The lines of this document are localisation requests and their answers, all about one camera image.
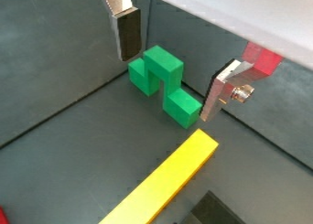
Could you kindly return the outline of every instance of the metal plate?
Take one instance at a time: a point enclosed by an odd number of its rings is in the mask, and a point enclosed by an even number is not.
[[[240,60],[247,41],[152,0],[149,41],[184,61],[184,82],[204,96],[209,78],[229,59]],[[252,84],[245,104],[225,107],[245,125],[313,168],[313,72],[283,60],[268,79]]]

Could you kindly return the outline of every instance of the dark gray surface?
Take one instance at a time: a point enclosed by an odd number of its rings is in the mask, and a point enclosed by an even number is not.
[[[211,191],[192,208],[191,217],[195,217],[201,224],[244,224]]]
[[[180,222],[180,224],[201,224],[197,218],[191,213]]]
[[[180,9],[151,1],[148,48],[164,47],[184,61],[184,81],[201,94],[215,71],[239,59],[247,41]],[[245,104],[224,109],[313,168],[313,72],[283,60],[276,72],[252,84]]]
[[[153,223],[179,223],[211,190],[245,223],[310,224],[311,172],[223,112],[183,130],[126,75],[0,151],[10,223],[96,223],[196,127],[220,146]]]
[[[0,147],[124,70],[101,0],[0,0]]]

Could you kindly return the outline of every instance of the green block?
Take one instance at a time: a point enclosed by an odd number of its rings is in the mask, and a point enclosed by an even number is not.
[[[149,96],[160,88],[160,80],[144,69],[142,59],[136,59],[128,64],[129,80],[133,85]]]
[[[183,89],[177,89],[163,100],[163,110],[185,129],[196,121],[200,107],[199,101]]]
[[[201,104],[180,88],[183,62],[159,46],[144,52],[144,58],[128,64],[129,80],[149,96],[163,81],[163,110],[181,127],[188,128],[199,117]]]
[[[180,87],[183,62],[159,46],[152,47],[142,55],[144,64],[163,81],[164,92],[168,95]]]

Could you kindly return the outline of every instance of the black object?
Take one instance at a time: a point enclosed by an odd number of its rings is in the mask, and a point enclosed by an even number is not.
[[[244,224],[211,191],[205,193],[184,218],[183,224]]]

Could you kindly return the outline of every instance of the gray wall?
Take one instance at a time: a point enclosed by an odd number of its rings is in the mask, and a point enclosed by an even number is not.
[[[148,48],[157,44],[184,61],[184,82],[201,95],[215,70],[240,59],[245,43],[160,0],[151,1]],[[248,102],[232,102],[225,111],[313,168],[313,72],[284,59],[274,75],[252,86]]]
[[[101,0],[0,0],[0,147],[125,69]]]

